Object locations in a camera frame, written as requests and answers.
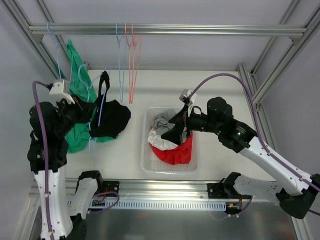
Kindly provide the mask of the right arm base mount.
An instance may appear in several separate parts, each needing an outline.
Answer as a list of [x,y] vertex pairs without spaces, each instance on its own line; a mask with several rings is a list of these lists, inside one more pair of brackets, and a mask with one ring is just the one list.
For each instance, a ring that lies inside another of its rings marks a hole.
[[207,183],[207,195],[209,199],[244,199],[249,200],[252,196],[239,194],[234,188],[235,180],[241,176],[238,172],[231,172],[227,178],[223,178],[219,183]]

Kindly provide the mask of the black tank top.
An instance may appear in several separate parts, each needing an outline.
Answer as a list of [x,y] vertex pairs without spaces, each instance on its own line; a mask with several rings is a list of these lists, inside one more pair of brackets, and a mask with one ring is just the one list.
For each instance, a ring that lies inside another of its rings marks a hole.
[[98,96],[95,100],[95,114],[89,125],[89,135],[92,138],[112,138],[125,130],[131,118],[131,111],[117,100],[107,101],[110,89],[110,76],[104,71],[99,79]]

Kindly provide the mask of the red tank top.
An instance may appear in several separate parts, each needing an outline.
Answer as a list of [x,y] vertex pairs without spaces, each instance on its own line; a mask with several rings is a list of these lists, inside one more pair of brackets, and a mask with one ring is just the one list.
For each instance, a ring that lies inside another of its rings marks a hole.
[[[151,131],[156,132],[156,130],[153,127],[150,129],[149,133]],[[186,138],[186,136],[187,136],[187,133],[183,132],[182,145],[178,145],[178,147],[172,150],[159,150],[151,146],[150,144],[149,145],[153,153],[155,154],[155,156],[161,161],[163,161],[164,163],[167,163],[169,165],[189,164],[192,159],[193,135],[191,135],[188,138]]]

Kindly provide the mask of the grey tank top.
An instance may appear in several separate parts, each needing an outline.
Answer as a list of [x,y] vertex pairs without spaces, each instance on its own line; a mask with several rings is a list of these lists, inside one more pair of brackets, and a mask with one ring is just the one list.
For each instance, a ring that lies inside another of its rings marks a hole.
[[177,112],[174,109],[167,109],[153,118],[152,127],[157,129],[171,129],[175,126],[174,123],[169,123],[169,120],[174,117]]

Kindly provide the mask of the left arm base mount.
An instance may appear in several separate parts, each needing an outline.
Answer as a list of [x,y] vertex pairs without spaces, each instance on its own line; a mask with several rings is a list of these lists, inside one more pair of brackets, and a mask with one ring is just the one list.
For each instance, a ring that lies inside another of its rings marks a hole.
[[119,193],[120,182],[116,180],[104,180],[102,185],[103,196],[116,197]]

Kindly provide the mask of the white tank top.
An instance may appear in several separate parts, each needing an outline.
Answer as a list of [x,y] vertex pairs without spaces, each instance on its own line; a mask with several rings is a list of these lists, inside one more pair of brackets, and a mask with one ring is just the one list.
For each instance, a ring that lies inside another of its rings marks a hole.
[[147,142],[158,150],[173,150],[178,147],[177,144],[168,140],[162,139],[155,131],[151,131],[148,135]]

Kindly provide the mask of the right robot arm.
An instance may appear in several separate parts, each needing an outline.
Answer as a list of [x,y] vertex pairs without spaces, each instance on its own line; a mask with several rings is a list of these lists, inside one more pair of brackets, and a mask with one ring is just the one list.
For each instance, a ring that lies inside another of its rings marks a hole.
[[232,106],[223,98],[208,100],[207,113],[196,114],[184,105],[169,122],[174,126],[161,135],[162,139],[181,145],[183,132],[214,133],[224,147],[251,160],[273,178],[266,181],[232,172],[223,182],[228,198],[248,195],[268,200],[296,219],[311,212],[320,191],[320,175],[299,169],[269,148],[253,128],[234,118]]

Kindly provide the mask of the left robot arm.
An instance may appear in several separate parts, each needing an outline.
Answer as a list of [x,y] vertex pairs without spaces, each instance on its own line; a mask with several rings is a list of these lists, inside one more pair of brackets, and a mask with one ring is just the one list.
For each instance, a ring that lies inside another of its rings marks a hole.
[[67,203],[66,173],[69,145],[66,135],[76,124],[92,119],[94,103],[73,97],[53,105],[37,102],[29,110],[31,143],[27,153],[30,170],[37,183],[42,227],[41,240],[84,240],[87,236],[89,205],[104,190],[98,170],[84,171],[78,177],[74,199]]

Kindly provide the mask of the pink hanger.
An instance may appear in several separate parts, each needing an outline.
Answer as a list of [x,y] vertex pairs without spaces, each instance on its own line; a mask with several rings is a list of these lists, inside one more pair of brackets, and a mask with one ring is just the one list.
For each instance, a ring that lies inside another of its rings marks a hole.
[[129,82],[129,92],[128,92],[128,103],[132,104],[132,91],[133,91],[133,75],[135,72],[135,54],[136,54],[136,40],[134,35],[134,24],[131,26],[127,23],[124,25],[125,39],[128,47],[128,82]]
[[143,41],[141,35],[135,34],[134,23],[133,23],[133,32],[134,32],[134,36],[135,36],[136,48],[135,48],[134,73],[133,73],[132,104],[134,102],[134,95],[135,95],[135,89],[136,89],[136,84],[137,84],[138,70],[139,70],[139,65],[140,65],[140,55],[141,55],[141,48],[142,48],[142,41]]

